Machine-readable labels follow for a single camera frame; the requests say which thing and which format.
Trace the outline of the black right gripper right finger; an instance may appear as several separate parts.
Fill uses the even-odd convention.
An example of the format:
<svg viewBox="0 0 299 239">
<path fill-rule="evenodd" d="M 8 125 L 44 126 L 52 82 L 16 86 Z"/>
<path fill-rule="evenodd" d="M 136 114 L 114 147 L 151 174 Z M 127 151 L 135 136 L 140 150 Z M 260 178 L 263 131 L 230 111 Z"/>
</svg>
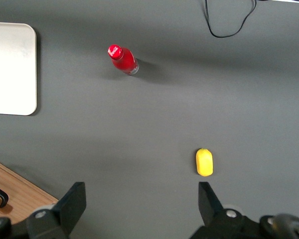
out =
<svg viewBox="0 0 299 239">
<path fill-rule="evenodd" d="M 198 207 L 204 225 L 192 239 L 260 239 L 259 224 L 222 206 L 208 182 L 198 184 Z"/>
</svg>

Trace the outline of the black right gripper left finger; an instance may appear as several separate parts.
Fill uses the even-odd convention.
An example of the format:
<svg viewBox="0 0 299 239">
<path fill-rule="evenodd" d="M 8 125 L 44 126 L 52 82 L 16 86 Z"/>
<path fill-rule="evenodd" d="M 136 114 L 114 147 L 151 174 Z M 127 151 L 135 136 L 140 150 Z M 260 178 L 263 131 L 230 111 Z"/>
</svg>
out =
<svg viewBox="0 0 299 239">
<path fill-rule="evenodd" d="M 32 213 L 26 220 L 30 239 L 68 239 L 86 209 L 84 182 L 76 182 L 50 209 Z"/>
</svg>

